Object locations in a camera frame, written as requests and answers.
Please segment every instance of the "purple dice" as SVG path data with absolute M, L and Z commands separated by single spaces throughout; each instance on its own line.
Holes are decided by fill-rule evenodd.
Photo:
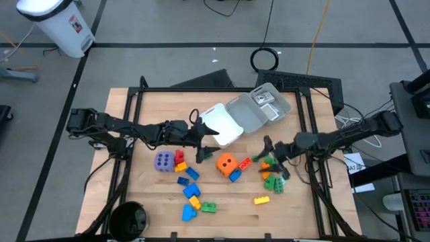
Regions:
M 155 169 L 157 171 L 175 171 L 175 155 L 170 151 L 160 151 L 155 155 Z

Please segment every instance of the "concrete floor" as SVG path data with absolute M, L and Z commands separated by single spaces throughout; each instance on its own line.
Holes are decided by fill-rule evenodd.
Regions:
M 430 2 L 395 2 L 413 40 L 430 43 L 430 16 L 427 14 Z M 208 4 L 228 13 L 235 1 L 208 0 Z M 275 0 L 267 42 L 311 43 L 324 6 L 325 0 Z M 80 11 L 88 26 L 93 26 L 98 43 L 155 45 L 92 48 L 81 76 L 76 74 L 79 59 L 64 54 L 59 56 L 57 52 L 42 56 L 42 51 L 52 41 L 35 28 L 23 50 L 38 65 L 40 81 L 33 84 L 0 80 L 0 104 L 12 106 L 15 114 L 0 143 L 2 241 L 17 239 L 73 81 L 79 85 L 72 107 L 96 110 L 104 110 L 110 88 L 137 86 L 141 75 L 146 77 L 151 87 L 166 87 L 225 68 L 237 86 L 252 87 L 257 74 L 249 64 L 249 56 L 255 48 L 246 47 L 249 45 L 245 43 L 263 40 L 269 8 L 269 1 L 241 1 L 233 16 L 227 18 L 206 9 L 198 0 L 84 1 Z M 93 25 L 97 11 L 101 13 L 101 19 L 99 25 Z M 14 42 L 19 42 L 31 26 L 15 10 L 15 1 L 11 0 L 0 2 L 0 23 L 0 31 Z M 332 0 L 318 42 L 356 45 L 349 46 L 354 48 L 340 44 L 333 45 L 333 48 L 317 48 L 310 73 L 342 79 L 345 102 L 367 113 L 388 101 L 389 83 L 411 80 L 421 73 L 412 48 L 399 45 L 410 44 L 410 41 L 389 0 Z M 238 44 L 234 44 L 236 47 L 217 47 L 225 42 Z M 191 44 L 163 46 L 157 43 Z M 196 48 L 193 43 L 212 44 Z M 388 48 L 375 43 L 398 45 Z M 0 39 L 0 47 L 2 58 L 3 51 L 10 47 L 4 39 Z M 287 44 L 285 48 L 275 50 L 281 52 L 279 71 L 306 72 L 309 48 Z M 430 49 L 419 48 L 419 53 L 430 65 Z M 271 57 L 264 53 L 256 57 L 257 66 L 261 68 L 270 67 L 272 62 Z M 17 53 L 0 65 L 15 68 L 31 64 L 25 56 Z M 351 116 L 357 116 L 352 110 L 348 111 Z M 382 149 L 362 142 L 357 146 L 380 159 L 389 159 L 404 152 L 399 136 L 383 138 L 382 144 Z M 92 156 L 93 151 L 85 141 L 72 141 L 65 133 L 62 134 L 27 239 L 74 234 L 83 199 L 83 183 L 89 173 Z M 384 219 L 396 225 L 394 216 L 381 205 L 382 196 L 391 193 L 392 189 L 390 179 L 382 180 L 376 183 L 376 191 L 360 196 Z M 398 238 L 395 232 L 358 203 L 357 209 L 365 235 L 379 239 Z

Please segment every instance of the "paper sheet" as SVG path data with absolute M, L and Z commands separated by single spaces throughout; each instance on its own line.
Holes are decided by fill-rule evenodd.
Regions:
M 354 174 L 355 172 L 364 170 L 366 168 L 364 166 L 363 159 L 361 158 L 361 155 L 359 153 L 344 154 L 343 159 L 345 160 L 346 164 L 348 165 L 350 174 Z M 357 193 L 368 192 L 368 191 L 373 191 L 373 190 L 375 190 L 375 187 L 373 184 L 366 184 L 366 185 L 362 185 L 362 186 L 355 188 L 355 191 L 357 191 Z

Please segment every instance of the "wooden table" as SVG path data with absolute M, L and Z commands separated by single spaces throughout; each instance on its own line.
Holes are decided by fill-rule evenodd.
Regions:
M 127 89 L 111 89 L 105 112 L 121 118 L 126 94 Z M 238 93 L 232 92 L 147 92 L 143 95 L 139 123 L 151 124 L 180 119 L 188 122 L 189 113 L 193 108 L 203 112 L 216 103 L 225 104 L 237 95 Z M 177 184 L 177 178 L 179 175 L 188 177 L 187 174 L 162 173 L 154 169 L 157 151 L 174 151 L 178 147 L 162 146 L 156 151 L 150 151 L 142 142 L 136 142 L 127 200 L 144 204 L 145 210 L 150 214 L 150 225 L 142 234 L 143 237 L 170 237 L 170 233 L 176 231 L 178 237 L 262 238 L 264 233 L 271 233 L 273 238 L 318 238 L 311 188 L 299 180 L 292 166 L 284 163 L 291 173 L 291 178 L 284 186 L 283 194 L 274 194 L 263 187 L 261 174 L 257 172 L 259 166 L 255 163 L 244 171 L 235 183 L 223 177 L 215 168 L 215 162 L 223 152 L 233 154 L 238 162 L 258 154 L 263 148 L 263 136 L 266 134 L 274 142 L 279 140 L 284 143 L 292 142 L 296 133 L 300 132 L 296 99 L 293 93 L 282 95 L 291 104 L 292 110 L 277 124 L 266 125 L 250 136 L 240 137 L 227 149 L 215 152 L 211 159 L 202 164 L 195 162 L 195 149 L 184 149 L 185 161 L 200 174 L 200 179 L 196 182 L 202 193 L 199 200 L 215 202 L 218 207 L 216 214 L 198 212 L 196 218 L 190 222 L 183 222 L 181 220 L 183 205 L 189 202 L 182 193 L 183 187 Z M 318 131 L 335 130 L 330 101 L 313 91 L 312 102 Z M 303 105 L 307 127 L 310 130 L 304 98 Z M 130 117 L 133 117 L 133 111 L 132 108 Z M 214 142 L 210 137 L 205 137 L 204 145 L 214 145 Z M 96 151 L 91 169 L 95 169 L 107 156 L 107 151 Z M 339 151 L 334 156 L 343 159 Z M 304 161 L 303 157 L 302 165 L 298 168 L 300 173 L 304 173 Z M 77 233 L 84 231 L 105 205 L 113 164 L 114 162 L 111 162 L 106 165 L 88 183 Z M 331 159 L 329 168 L 333 181 L 331 189 L 333 204 L 351 227 L 361 233 L 345 165 Z M 269 196 L 270 203 L 254 205 L 253 198 L 260 196 Z M 327 212 L 323 204 L 321 207 L 325 231 L 329 234 Z

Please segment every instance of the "blue block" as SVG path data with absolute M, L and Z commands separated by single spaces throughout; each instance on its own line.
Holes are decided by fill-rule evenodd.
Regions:
M 240 178 L 240 176 L 242 175 L 242 171 L 237 169 L 235 171 L 233 171 L 228 178 L 230 178 L 231 182 L 235 182 L 237 179 Z
M 192 196 L 200 196 L 200 190 L 195 183 L 192 183 L 183 190 L 183 194 L 190 199 Z
M 197 179 L 199 179 L 199 174 L 197 173 L 197 171 L 194 171 L 193 168 L 188 167 L 188 169 L 185 171 L 191 178 L 194 179 L 194 181 L 197 181 Z
M 195 216 L 197 216 L 197 211 L 191 205 L 183 205 L 182 221 L 190 221 Z
M 177 183 L 181 184 L 183 186 L 188 186 L 189 180 L 187 178 L 178 177 L 177 178 Z

